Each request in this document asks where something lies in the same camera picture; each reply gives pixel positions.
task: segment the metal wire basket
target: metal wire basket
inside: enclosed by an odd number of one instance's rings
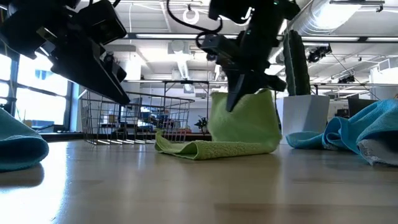
[[[131,100],[119,105],[85,91],[80,98],[83,139],[92,144],[155,143],[156,129],[172,142],[184,142],[190,104],[195,100],[126,92]]]

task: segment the green cactus plant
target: green cactus plant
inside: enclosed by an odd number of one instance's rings
[[[285,35],[284,57],[289,96],[311,95],[305,48],[301,36],[294,30]]]

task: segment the table surface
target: table surface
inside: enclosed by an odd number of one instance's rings
[[[0,174],[0,223],[396,223],[398,168],[291,149],[189,161],[153,144],[50,143]]]

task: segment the white planter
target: white planter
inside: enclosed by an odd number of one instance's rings
[[[322,133],[326,127],[330,99],[328,96],[288,96],[276,100],[280,124],[281,144],[287,144],[286,135],[315,131]]]

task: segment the green cloth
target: green cloth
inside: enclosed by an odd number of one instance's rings
[[[281,135],[268,90],[245,95],[232,112],[227,112],[226,93],[213,93],[208,130],[213,141],[171,143],[156,133],[158,152],[203,160],[219,157],[270,153],[277,149]]]

